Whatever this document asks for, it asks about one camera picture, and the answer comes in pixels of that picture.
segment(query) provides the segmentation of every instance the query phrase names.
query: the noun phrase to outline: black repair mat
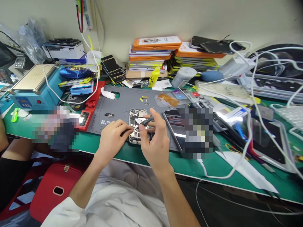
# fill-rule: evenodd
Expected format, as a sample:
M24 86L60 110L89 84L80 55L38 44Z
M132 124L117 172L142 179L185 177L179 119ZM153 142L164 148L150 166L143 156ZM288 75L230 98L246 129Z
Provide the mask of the black repair mat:
M101 134L101 131L106 127L111 121L116 121L118 119L123 120L129 124L129 110L130 109L146 109L149 113L149 109L152 107L158 113L161 114L163 118L163 112L165 110L171 110L169 107L160 107L156 103L155 96L162 93L163 91L147 90L147 89L137 89L137 88L125 88L125 87L115 87L115 86L104 86L105 91L119 93L120 98L118 100L112 100L105 98L101 95L98 101L96 110L93 113L92 120L88 127L87 132L94 134ZM149 105L145 105L146 100L140 101L142 96L148 96L147 102ZM113 117L105 116L106 113L113 113ZM177 145L174 138L172 137L170 130L166 127L167 135L170 140L169 149L172 151L178 151Z

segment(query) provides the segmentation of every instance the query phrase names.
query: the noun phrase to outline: table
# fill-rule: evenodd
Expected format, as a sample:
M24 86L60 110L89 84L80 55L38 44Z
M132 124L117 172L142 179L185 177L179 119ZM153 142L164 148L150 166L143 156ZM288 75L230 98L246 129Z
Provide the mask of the table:
M272 103L279 103L276 101L265 101L263 102L266 105L270 105ZM8 134L31 138L32 137L32 124L30 121L24 121L23 118L18 118L17 122L12 123L10 113L14 110L15 105L9 110L9 112L4 117L3 121L6 126L6 131ZM291 128L291 125L284 120L282 120L279 116L276 116L277 120L280 120L285 123L285 127L287 131ZM218 136L219 140L222 144L227 141ZM290 141L290 146L292 149L293 146L300 148L303 143L296 138L295 136L288 133L288 139ZM94 154L99 146L100 136L95 134L90 134L86 132L79 132L79 134L75 137L74 143L72 147L75 149L79 149L83 152L88 152ZM132 145L130 143L125 143L118 154L114 157L117 160L135 163L138 165L149 166L148 162L144 158L142 151L139 146ZM242 175L240 175L237 171L232 175L232 177L228 179L212 179L204 176L203 169L201 165L196 160L186 160L182 158L179 154L170 152L169 153L169 161L172 167L175 170L176 174L202 179L205 181L217 183L220 185L226 185L233 188L238 188L258 194L267 195L264 191L255 188L248 180L246 180ZM221 157L217 154L209 154L208 157L203 161L208 175L211 176L226 176L231 171L231 166L227 164ZM265 170L258 162L255 160L250 160L250 163L258 170L265 178L271 182L275 188L279 191L280 197L287 201L295 202L303 204L303 190L302 188L293 180L289 179L289 174L273 167L276 170L276 173L283 179L281 181L279 178L273 176L267 170Z

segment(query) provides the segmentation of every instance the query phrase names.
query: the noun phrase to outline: orange box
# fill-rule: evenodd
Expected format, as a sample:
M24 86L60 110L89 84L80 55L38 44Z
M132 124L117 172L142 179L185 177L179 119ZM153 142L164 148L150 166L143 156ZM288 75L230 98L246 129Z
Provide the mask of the orange box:
M226 54L210 54L197 51L191 48L189 42L183 42L179 49L175 50L177 57L191 57L191 58L224 58Z
M133 50L176 50L181 44L178 36L138 38L134 41Z
M168 60L172 56L172 53L169 56L142 56L142 57L132 57L129 56L129 61L156 61L156 60Z

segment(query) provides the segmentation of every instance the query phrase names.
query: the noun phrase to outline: white wall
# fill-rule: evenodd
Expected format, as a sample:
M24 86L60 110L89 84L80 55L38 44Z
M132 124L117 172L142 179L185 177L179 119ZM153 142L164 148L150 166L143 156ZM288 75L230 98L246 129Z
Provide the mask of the white wall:
M231 34L230 38L251 41L254 47L291 37L303 40L303 9L295 0L97 2L106 27L103 54L113 54L120 61L128 60L128 49L133 40L143 37L178 35L181 40L188 41L193 35L221 39ZM29 16L45 24L49 38L81 39L74 0L11 0L1 3L0 22L11 29L18 29ZM101 43L103 30L98 16L97 25ZM98 49L95 30L90 35L94 49ZM0 34L0 40L6 42L5 36Z

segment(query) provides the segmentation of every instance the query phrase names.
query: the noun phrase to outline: plastic container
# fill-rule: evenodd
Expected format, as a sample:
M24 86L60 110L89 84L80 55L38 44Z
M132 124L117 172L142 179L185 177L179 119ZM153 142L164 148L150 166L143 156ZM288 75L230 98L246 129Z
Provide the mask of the plastic container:
M160 67L157 66L155 70L151 73L151 77L149 78L149 87L155 86L160 75Z
M88 64L95 64L96 61L94 59L94 55L92 54L92 52L94 52L94 55L96 57L96 60L97 60L97 63L100 65L101 64L101 55L102 55L102 52L100 51L97 51L97 50L90 50L88 53L87 53L87 63Z
M178 70L177 75L171 82L173 88L183 88L186 83L197 74L197 71L190 67L182 67Z

